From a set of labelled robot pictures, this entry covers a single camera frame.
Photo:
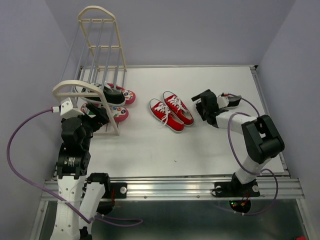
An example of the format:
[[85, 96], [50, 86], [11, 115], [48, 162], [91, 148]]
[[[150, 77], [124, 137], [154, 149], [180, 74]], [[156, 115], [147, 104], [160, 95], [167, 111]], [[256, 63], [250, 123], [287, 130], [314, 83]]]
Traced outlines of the black canvas sneaker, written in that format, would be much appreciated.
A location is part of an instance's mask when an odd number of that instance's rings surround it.
[[[126, 99], [124, 94], [121, 90], [116, 90], [109, 85], [104, 85], [103, 87], [103, 94], [108, 102], [108, 105], [113, 107], [121, 107], [124, 106], [126, 103]], [[102, 104], [101, 99], [99, 97], [80, 97], [82, 100], [95, 103], [95, 104]]]
[[228, 107], [226, 107], [224, 109], [236, 108], [240, 104], [240, 101], [242, 99], [242, 97], [240, 95], [234, 95], [234, 94], [230, 94], [230, 93], [222, 93], [222, 94], [227, 96], [229, 99], [229, 105], [228, 105]]

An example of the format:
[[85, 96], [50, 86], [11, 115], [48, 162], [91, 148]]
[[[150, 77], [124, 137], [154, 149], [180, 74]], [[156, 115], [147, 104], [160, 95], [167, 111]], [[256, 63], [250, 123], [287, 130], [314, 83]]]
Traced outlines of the red canvas sneaker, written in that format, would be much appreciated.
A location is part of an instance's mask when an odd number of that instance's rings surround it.
[[170, 108], [157, 98], [152, 98], [149, 101], [149, 109], [155, 119], [171, 129], [175, 133], [181, 133], [185, 125], [184, 123], [170, 110]]
[[165, 91], [162, 94], [164, 103], [168, 106], [173, 114], [175, 114], [185, 126], [190, 127], [194, 123], [194, 118], [191, 112], [183, 101], [173, 92]]

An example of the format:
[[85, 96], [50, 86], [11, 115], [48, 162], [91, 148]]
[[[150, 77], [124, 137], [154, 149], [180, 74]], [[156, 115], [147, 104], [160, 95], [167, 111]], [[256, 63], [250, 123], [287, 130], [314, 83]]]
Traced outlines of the pink sandal with green strap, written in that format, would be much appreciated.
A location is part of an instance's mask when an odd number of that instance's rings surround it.
[[[91, 110], [89, 110], [86, 107], [86, 105], [87, 105], [87, 102], [85, 102], [81, 106], [80, 110], [93, 118], [95, 114]], [[111, 113], [116, 123], [125, 121], [129, 116], [129, 111], [123, 106], [119, 106], [119, 107], [110, 106], [109, 108], [111, 110]]]

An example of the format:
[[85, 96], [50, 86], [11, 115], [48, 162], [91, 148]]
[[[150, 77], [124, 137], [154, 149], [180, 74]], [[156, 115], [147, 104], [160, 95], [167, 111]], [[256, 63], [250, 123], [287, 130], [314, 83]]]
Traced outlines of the cream shoe shelf with metal rods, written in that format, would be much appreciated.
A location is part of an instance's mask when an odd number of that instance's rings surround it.
[[102, 104], [93, 104], [106, 109], [109, 122], [96, 133], [106, 134], [111, 129], [118, 136], [119, 122], [115, 122], [110, 110], [113, 106], [108, 105], [105, 98], [104, 85], [122, 91], [125, 105], [132, 104], [136, 95], [123, 86], [127, 65], [115, 15], [101, 6], [85, 7], [78, 14], [77, 28], [70, 50], [73, 51], [76, 47], [81, 49], [78, 50], [79, 59], [73, 78], [68, 80], [62, 73], [60, 82], [53, 88], [52, 94], [59, 104], [66, 98], [71, 98], [80, 110], [84, 103], [92, 103], [82, 100], [81, 97], [99, 97]]

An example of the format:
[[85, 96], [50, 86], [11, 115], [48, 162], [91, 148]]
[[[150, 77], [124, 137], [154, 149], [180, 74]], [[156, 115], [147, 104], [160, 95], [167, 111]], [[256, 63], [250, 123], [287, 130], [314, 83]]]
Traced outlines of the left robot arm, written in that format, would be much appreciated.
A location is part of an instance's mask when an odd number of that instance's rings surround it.
[[90, 240], [91, 228], [102, 197], [111, 193], [107, 173], [87, 175], [94, 132], [109, 122], [107, 111], [88, 103], [94, 113], [77, 111], [61, 120], [62, 145], [57, 160], [58, 202], [52, 240]]

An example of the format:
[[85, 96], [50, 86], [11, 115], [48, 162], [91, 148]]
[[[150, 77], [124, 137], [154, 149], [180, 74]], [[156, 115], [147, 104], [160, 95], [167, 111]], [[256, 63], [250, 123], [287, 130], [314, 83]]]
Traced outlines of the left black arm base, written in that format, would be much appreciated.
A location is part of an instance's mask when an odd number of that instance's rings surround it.
[[110, 186], [98, 182], [87, 183], [80, 212], [86, 217], [95, 213], [108, 215], [114, 209], [116, 200], [126, 197], [127, 184], [125, 182], [112, 182]]

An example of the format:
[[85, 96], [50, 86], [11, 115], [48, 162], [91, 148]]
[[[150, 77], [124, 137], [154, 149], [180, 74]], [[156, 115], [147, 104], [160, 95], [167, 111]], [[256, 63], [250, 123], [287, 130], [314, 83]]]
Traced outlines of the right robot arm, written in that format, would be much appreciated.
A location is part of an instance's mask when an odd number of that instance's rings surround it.
[[[231, 192], [242, 195], [248, 190], [248, 184], [259, 176], [263, 167], [285, 149], [285, 143], [269, 115], [260, 115], [258, 109], [247, 99], [232, 93], [216, 95], [210, 89], [191, 98], [201, 119], [209, 125], [226, 129], [232, 154], [239, 165], [234, 173], [235, 180], [230, 182]], [[230, 111], [241, 101], [248, 103], [257, 113]], [[231, 132], [241, 134], [244, 138], [247, 157], [240, 162], [232, 144]]]

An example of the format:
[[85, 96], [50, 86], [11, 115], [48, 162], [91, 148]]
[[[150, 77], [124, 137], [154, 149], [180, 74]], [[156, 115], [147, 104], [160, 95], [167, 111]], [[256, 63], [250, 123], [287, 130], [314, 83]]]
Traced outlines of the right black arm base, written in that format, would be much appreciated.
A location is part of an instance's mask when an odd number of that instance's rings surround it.
[[236, 213], [247, 214], [252, 206], [250, 198], [260, 196], [260, 189], [256, 180], [241, 184], [216, 182], [211, 194], [216, 198], [229, 198], [229, 205]]

